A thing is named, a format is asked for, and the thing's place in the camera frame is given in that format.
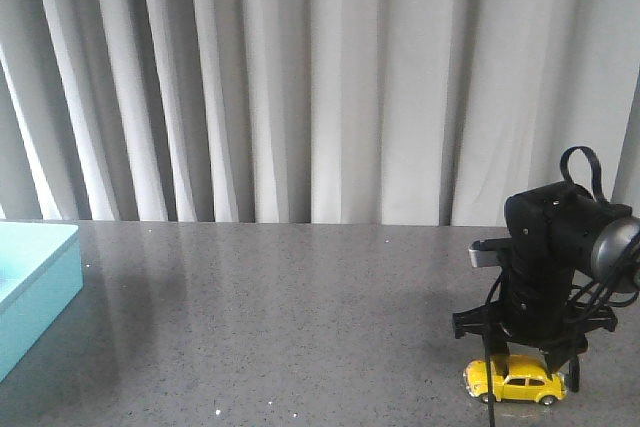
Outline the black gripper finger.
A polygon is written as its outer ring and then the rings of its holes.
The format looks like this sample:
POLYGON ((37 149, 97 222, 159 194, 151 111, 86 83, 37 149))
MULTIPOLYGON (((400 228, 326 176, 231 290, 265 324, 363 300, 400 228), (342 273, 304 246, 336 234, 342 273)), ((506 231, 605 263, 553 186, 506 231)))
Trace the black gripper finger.
POLYGON ((488 337, 488 349, 495 370, 497 372, 507 372, 510 351, 505 334, 491 332, 488 337))
POLYGON ((571 392, 579 392, 581 381, 579 356, 582 353, 582 349, 569 344, 551 348, 544 353, 547 376, 550 377, 552 374, 557 373, 564 364, 568 363, 568 374, 564 380, 564 385, 571 392))

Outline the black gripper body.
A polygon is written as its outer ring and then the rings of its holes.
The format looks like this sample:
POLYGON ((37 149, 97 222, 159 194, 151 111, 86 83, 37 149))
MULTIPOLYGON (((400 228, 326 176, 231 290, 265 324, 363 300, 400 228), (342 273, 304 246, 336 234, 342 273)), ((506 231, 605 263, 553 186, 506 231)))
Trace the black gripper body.
POLYGON ((491 301, 453 315, 457 338, 488 341, 504 333, 507 343, 549 351, 569 344, 585 350, 587 333, 617 327, 616 293, 633 291, 633 238, 603 283, 591 276, 594 242, 614 220, 633 216, 573 183, 553 183, 509 197, 506 238, 476 241, 476 266, 498 266, 491 301))

